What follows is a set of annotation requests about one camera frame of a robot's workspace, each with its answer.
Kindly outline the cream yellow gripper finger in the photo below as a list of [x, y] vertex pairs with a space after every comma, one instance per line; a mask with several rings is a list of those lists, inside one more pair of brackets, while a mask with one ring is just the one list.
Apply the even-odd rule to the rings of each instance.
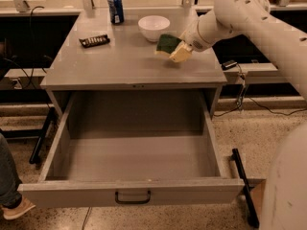
[[184, 41], [181, 41], [170, 54], [169, 59], [173, 62], [183, 62], [192, 56], [193, 49]]

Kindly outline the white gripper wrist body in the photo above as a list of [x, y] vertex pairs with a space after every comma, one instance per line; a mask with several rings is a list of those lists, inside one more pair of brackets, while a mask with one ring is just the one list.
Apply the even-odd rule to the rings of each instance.
[[224, 36], [224, 26], [216, 19], [214, 14], [199, 16], [182, 33], [182, 39], [196, 52], [203, 52], [211, 48]]

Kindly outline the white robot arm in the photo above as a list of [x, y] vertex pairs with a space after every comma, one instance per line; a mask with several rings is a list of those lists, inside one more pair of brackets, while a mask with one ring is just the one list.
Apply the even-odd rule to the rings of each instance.
[[[171, 60], [245, 35], [307, 99], [306, 33], [270, 15], [268, 0], [215, 0], [180, 36]], [[307, 230], [307, 123], [284, 137], [276, 149], [262, 200], [259, 230]]]

